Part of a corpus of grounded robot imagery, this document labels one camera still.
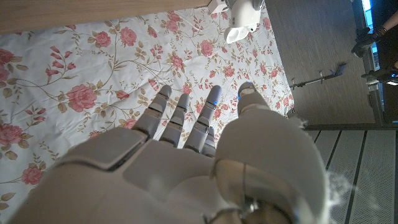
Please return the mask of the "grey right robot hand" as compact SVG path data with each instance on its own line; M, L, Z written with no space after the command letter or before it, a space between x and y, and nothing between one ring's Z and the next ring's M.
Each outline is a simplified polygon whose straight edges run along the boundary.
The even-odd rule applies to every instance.
M251 82L238 117L216 138L214 86L183 147L188 96L159 139L163 86L135 125L68 151L11 223L328 223L329 180L312 138L272 111Z

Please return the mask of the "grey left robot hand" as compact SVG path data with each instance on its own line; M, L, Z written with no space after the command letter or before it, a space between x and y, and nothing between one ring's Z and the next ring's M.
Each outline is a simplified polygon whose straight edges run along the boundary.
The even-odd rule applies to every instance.
M226 0L225 3L229 9L241 9L248 8L255 11L259 11L265 0Z

